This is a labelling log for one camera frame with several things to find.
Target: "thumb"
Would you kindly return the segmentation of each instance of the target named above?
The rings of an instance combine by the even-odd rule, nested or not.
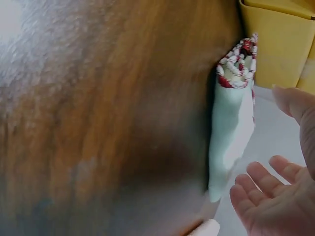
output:
[[[307,168],[315,180],[315,96],[298,88],[273,88],[281,111],[296,119],[300,125],[300,143]]]

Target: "hand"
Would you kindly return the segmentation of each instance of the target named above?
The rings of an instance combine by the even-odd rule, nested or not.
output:
[[[236,177],[231,201],[249,236],[315,235],[315,96],[296,88],[274,88],[278,107],[300,124],[300,141],[307,167],[281,156],[270,165],[290,185],[284,185],[261,164],[249,164]]]

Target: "crocheted edging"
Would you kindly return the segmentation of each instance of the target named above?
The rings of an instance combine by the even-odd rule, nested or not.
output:
[[[217,65],[218,82],[224,88],[243,89],[252,81],[256,72],[258,35],[254,33],[251,38],[245,38],[232,49]],[[245,67],[244,53],[252,56],[250,68]],[[235,76],[244,77],[244,81],[231,82],[225,77],[223,66],[226,65]]]

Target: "yellow chair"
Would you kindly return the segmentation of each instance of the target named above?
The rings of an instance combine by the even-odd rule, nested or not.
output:
[[[240,5],[247,34],[258,33],[256,84],[297,86],[315,36],[314,0],[240,0]]]

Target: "finger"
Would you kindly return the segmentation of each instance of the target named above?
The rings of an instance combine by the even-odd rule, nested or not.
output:
[[[305,112],[315,106],[315,97],[298,88],[274,86],[272,92],[279,109],[294,117],[299,124]]]
[[[247,167],[247,173],[268,197],[278,196],[284,187],[284,184],[276,177],[271,175],[266,168],[258,162],[252,162]]]
[[[297,88],[273,88],[277,106],[300,124],[302,153],[315,180],[315,96]]]
[[[260,205],[263,201],[267,200],[267,196],[262,193],[251,180],[251,178],[246,174],[241,174],[236,177],[235,184],[241,185],[249,199],[255,206]]]
[[[291,184],[296,183],[299,173],[303,169],[302,166],[291,163],[282,156],[273,156],[269,160],[269,164],[279,175]]]
[[[252,211],[255,209],[254,203],[248,198],[244,188],[239,184],[232,186],[230,197],[237,215],[244,226],[246,226],[249,223]]]

